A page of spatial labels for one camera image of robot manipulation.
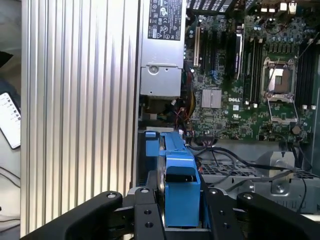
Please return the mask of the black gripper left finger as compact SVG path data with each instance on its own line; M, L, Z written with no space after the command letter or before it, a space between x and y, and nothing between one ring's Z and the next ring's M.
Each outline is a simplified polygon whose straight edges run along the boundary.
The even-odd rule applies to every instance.
M123 197L105 191L23 236L24 240L164 240L165 229L153 190Z

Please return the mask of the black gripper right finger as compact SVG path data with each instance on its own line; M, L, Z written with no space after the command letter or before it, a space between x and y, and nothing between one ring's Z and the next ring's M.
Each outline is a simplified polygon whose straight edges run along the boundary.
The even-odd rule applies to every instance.
M319 223L257 193L203 191L212 240L318 240Z

